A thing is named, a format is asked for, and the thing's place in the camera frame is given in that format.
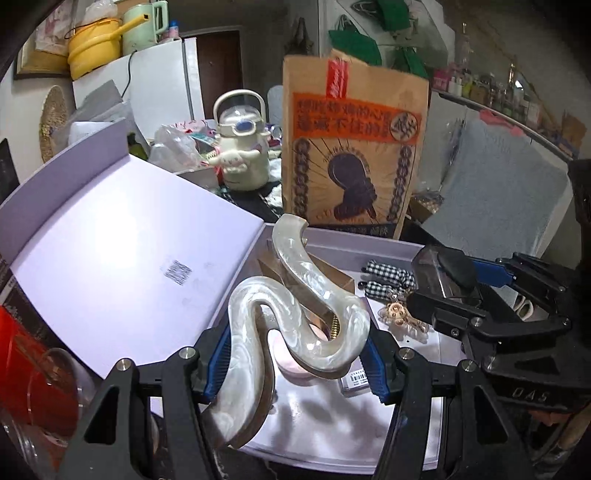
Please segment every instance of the brown door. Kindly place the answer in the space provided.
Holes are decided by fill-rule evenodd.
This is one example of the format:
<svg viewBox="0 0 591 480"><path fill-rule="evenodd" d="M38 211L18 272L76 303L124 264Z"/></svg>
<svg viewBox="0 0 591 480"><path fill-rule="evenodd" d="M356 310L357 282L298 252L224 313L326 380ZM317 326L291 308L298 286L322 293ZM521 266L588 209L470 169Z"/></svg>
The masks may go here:
<svg viewBox="0 0 591 480"><path fill-rule="evenodd" d="M230 90L242 88L240 32L198 35L197 58L205 118L213 118L216 100Z"/></svg>

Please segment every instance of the gray towel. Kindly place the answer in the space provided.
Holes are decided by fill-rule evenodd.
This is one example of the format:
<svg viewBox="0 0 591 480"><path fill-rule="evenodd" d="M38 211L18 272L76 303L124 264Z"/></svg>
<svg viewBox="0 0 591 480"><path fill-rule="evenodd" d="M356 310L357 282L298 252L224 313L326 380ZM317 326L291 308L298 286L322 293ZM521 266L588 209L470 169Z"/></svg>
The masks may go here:
<svg viewBox="0 0 591 480"><path fill-rule="evenodd" d="M544 160L528 137L471 120L441 189L443 205L424 228L474 257L535 255L568 187L567 174Z"/></svg>

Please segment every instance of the brown paper bag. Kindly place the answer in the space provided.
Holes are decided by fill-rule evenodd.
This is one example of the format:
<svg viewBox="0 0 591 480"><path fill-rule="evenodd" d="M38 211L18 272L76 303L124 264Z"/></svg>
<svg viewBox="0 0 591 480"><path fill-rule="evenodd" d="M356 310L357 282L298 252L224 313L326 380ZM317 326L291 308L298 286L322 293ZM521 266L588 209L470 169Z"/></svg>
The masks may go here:
<svg viewBox="0 0 591 480"><path fill-rule="evenodd" d="M286 57L284 209L311 226L399 238L421 157L428 81Z"/></svg>

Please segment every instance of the green bag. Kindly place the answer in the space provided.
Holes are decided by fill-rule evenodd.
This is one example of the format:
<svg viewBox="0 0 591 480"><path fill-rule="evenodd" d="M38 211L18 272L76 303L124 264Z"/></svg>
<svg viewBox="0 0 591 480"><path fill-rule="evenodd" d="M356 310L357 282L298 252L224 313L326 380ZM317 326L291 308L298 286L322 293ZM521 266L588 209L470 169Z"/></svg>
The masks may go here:
<svg viewBox="0 0 591 480"><path fill-rule="evenodd" d="M426 80L429 79L423 61L412 47L398 47L396 49L392 68L401 72L412 73Z"/></svg>
<svg viewBox="0 0 591 480"><path fill-rule="evenodd" d="M385 28L389 32L397 32L410 28L410 15L404 0L377 0L384 13Z"/></svg>
<svg viewBox="0 0 591 480"><path fill-rule="evenodd" d="M350 30L330 30L329 36L333 48L362 60L368 65L382 66L382 54L373 38Z"/></svg>

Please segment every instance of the yellow basin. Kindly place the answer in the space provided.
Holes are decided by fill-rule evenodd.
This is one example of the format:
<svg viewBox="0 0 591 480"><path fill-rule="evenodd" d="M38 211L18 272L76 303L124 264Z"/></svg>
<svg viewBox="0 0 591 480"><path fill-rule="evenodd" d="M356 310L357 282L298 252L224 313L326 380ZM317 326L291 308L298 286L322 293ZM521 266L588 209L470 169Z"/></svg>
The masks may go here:
<svg viewBox="0 0 591 480"><path fill-rule="evenodd" d="M121 36L148 20L142 14L120 27L117 18L104 18L78 29L68 46L72 80L120 58Z"/></svg>

